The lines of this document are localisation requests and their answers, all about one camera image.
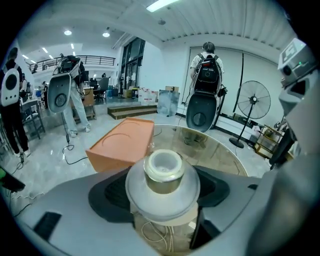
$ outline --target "glass table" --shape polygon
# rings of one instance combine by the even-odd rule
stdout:
[[[186,127],[175,125],[155,125],[150,154],[159,149],[172,150],[193,166],[203,166],[230,174],[247,176],[238,158],[214,138]],[[136,232],[161,255],[185,255],[191,250],[190,242],[195,231],[198,205],[194,215],[187,223],[175,225],[174,234],[169,226],[150,222],[134,209]],[[171,247],[174,241],[174,252]]]
[[[186,127],[155,125],[152,151],[173,150],[193,166],[247,176],[238,158],[214,138]]]

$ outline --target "electric fan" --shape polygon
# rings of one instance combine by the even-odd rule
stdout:
[[[266,87],[257,81],[247,81],[239,88],[238,107],[247,116],[244,127],[238,138],[230,138],[229,141],[238,148],[243,149],[244,144],[240,141],[241,135],[247,126],[249,118],[263,118],[270,109],[270,94]]]

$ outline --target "white wall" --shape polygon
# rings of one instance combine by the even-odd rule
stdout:
[[[181,98],[188,60],[188,49],[184,45],[160,50],[146,42],[140,69],[140,86],[154,91],[164,90],[166,86],[176,86],[179,87]]]
[[[201,48],[191,49],[191,52],[191,58],[193,59],[196,54],[201,52]],[[225,70],[223,84],[228,89],[222,112],[232,115],[240,85],[242,53],[218,48],[216,54],[223,61]],[[165,86],[177,86],[180,92],[179,103],[181,103],[185,85],[185,98],[189,93],[190,79],[187,77],[190,63],[189,56],[190,47],[187,43],[169,45],[164,49],[158,49],[146,42],[140,74],[140,86],[154,91],[164,90]],[[281,121],[283,111],[278,97],[282,87],[281,74],[278,72],[277,66],[259,57],[244,54],[242,83],[250,80],[262,83],[268,89],[271,97],[271,107],[268,114],[255,121],[262,125],[273,125]],[[182,111],[178,110],[178,112],[183,113],[183,106],[179,105],[179,108]],[[243,115],[238,107],[235,112]]]

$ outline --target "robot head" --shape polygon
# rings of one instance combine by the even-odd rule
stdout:
[[[1,85],[1,105],[3,107],[9,106],[18,102],[19,100],[19,72],[16,68],[3,68],[4,78]]]
[[[318,79],[318,60],[310,48],[294,38],[280,54],[278,70],[281,71],[283,91],[279,96],[284,115],[287,116]]]
[[[63,57],[53,71],[47,93],[49,110],[53,113],[62,112],[70,99],[71,83],[79,76],[81,59],[74,56]]]
[[[283,74],[283,91],[279,96],[290,129],[301,152],[310,154],[320,149],[320,76],[319,62],[311,49],[294,38],[280,54],[278,70]]]

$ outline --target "balcony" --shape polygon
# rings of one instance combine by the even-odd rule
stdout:
[[[77,55],[81,58],[85,67],[99,67],[99,68],[114,68],[115,58],[105,56],[93,56],[93,55]],[[29,69],[32,74],[41,73],[42,71],[52,71],[55,66],[59,63],[61,57],[46,59],[39,61],[36,64],[29,65]]]

